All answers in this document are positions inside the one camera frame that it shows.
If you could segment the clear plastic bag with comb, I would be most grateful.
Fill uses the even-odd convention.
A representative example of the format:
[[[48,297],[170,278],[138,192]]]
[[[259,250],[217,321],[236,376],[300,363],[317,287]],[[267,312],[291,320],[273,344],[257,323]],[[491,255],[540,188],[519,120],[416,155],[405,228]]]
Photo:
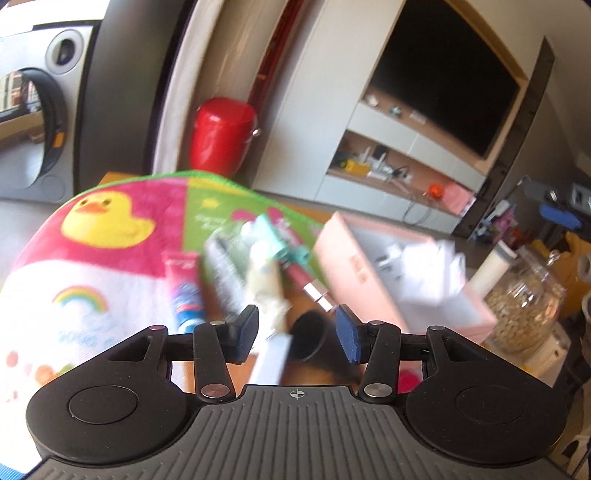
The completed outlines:
[[[245,223],[225,224],[204,242],[205,271],[211,277],[217,304],[225,317],[238,316],[246,299],[246,267],[252,242],[242,236]]]

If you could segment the white power adapter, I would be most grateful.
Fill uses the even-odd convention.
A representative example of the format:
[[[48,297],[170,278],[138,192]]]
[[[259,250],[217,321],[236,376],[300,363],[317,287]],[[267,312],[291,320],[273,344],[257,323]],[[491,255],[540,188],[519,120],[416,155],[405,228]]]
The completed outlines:
[[[252,373],[249,376],[249,384],[276,386],[283,377],[283,369],[290,353],[290,334],[277,333],[267,338],[256,356]]]

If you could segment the pink blue toothpaste tube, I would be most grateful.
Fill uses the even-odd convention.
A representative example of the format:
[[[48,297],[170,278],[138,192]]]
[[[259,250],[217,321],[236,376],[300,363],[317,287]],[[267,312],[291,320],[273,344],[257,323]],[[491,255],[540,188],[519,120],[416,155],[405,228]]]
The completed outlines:
[[[192,333],[197,326],[206,322],[199,254],[166,251],[163,253],[163,263],[176,332]]]

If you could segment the glass jar of nuts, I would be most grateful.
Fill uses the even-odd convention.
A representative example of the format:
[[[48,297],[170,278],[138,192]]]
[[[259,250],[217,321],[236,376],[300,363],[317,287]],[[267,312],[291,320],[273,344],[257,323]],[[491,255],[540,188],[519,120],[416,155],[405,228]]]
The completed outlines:
[[[485,296],[497,319],[489,340],[508,354],[539,347],[551,334],[565,296],[548,260],[531,247],[521,247],[513,266]]]

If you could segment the red silver lipstick tube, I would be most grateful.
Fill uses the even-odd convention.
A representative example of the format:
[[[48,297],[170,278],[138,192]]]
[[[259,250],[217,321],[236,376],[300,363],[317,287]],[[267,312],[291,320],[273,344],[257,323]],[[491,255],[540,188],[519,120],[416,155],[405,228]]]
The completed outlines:
[[[312,302],[318,305],[322,310],[329,313],[335,309],[335,300],[332,299],[329,289],[322,284],[321,280],[308,273],[300,264],[290,261],[281,263],[283,272],[286,273],[287,278],[294,283],[297,288],[300,288]]]

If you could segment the red trash bin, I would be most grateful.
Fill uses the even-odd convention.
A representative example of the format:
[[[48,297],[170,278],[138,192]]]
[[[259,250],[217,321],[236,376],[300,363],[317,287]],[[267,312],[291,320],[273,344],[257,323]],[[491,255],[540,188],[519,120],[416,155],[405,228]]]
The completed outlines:
[[[228,97],[211,98],[197,109],[189,165],[193,170],[232,178],[257,134],[257,114],[252,105]]]

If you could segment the black television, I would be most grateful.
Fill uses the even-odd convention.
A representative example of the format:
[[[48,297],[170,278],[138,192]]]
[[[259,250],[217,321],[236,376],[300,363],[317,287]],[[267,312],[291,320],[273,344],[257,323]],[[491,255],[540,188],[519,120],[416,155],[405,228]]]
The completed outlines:
[[[489,153],[518,83],[446,1],[407,1],[370,86],[433,121],[474,153]]]

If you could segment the colourful cartoon play mat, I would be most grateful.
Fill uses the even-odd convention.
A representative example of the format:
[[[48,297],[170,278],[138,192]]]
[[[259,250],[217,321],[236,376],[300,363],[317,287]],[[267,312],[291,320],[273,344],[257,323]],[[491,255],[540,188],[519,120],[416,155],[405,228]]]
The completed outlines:
[[[115,182],[61,206],[1,289],[1,402],[42,386],[154,324],[178,327],[166,253],[201,252],[214,230],[266,215],[311,250],[314,220],[231,180],[177,173]]]

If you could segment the cream lotion tube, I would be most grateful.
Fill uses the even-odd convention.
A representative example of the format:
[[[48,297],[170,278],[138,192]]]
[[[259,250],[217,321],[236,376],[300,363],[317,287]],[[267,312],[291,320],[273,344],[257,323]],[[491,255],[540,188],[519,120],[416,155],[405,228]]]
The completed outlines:
[[[259,333],[256,340],[263,341],[286,330],[290,301],[283,294],[280,266],[276,259],[257,250],[249,252],[249,265],[245,274],[245,300],[259,311]]]

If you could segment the white tv cabinet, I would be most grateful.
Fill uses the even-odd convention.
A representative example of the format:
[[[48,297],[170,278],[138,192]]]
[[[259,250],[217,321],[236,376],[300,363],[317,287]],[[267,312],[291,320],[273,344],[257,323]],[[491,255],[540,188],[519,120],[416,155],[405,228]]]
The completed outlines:
[[[348,133],[365,146],[392,148],[411,162],[415,180],[436,176],[478,190],[505,142],[495,141],[483,162],[469,159],[447,134],[399,120],[382,99],[363,95],[370,74],[403,9],[400,1],[322,1],[304,18],[294,51],[277,78],[252,187],[284,197],[365,212],[451,233],[460,217],[435,201],[374,178],[332,172],[329,163]]]

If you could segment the pink cardboard box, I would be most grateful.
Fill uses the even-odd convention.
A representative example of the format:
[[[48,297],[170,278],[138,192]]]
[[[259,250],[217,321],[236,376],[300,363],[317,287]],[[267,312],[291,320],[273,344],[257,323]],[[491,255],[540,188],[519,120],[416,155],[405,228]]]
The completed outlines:
[[[497,324],[468,284],[466,257],[453,241],[337,212],[314,252],[332,296],[363,321],[383,320],[405,333],[443,325],[476,343]]]

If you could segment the black cup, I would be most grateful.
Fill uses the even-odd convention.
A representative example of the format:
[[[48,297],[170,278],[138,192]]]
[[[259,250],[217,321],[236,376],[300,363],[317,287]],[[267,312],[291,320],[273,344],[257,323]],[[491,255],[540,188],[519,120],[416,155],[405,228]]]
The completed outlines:
[[[301,314],[290,328],[288,358],[301,363],[320,364],[328,335],[328,318],[322,312],[311,310]]]

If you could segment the white thermos bottle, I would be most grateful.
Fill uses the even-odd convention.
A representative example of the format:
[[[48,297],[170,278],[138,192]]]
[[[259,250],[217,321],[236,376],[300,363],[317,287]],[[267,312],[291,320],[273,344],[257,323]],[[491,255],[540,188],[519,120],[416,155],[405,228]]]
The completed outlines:
[[[514,265],[517,257],[517,253],[500,240],[469,280],[470,288],[484,299]]]

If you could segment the orange pumpkin toy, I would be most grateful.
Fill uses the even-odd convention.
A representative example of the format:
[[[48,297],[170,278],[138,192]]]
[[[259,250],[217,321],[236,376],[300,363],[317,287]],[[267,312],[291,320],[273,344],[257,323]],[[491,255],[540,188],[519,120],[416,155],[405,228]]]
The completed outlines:
[[[427,193],[431,198],[435,200],[441,200],[444,196],[445,190],[439,184],[431,184],[427,190]]]

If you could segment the silver washing machine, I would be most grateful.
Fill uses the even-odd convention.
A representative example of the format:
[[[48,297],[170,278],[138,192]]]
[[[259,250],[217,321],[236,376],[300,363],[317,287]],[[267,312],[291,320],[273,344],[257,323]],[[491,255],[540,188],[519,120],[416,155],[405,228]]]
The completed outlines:
[[[73,196],[84,74],[98,21],[39,25],[1,40],[1,197]]]

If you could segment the yellow toy box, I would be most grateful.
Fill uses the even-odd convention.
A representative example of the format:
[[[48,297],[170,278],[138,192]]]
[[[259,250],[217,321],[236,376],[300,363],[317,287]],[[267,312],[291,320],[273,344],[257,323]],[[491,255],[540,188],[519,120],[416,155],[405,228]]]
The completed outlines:
[[[367,177],[372,168],[370,168],[370,165],[367,163],[359,163],[353,160],[348,160],[346,161],[344,170],[352,175]]]

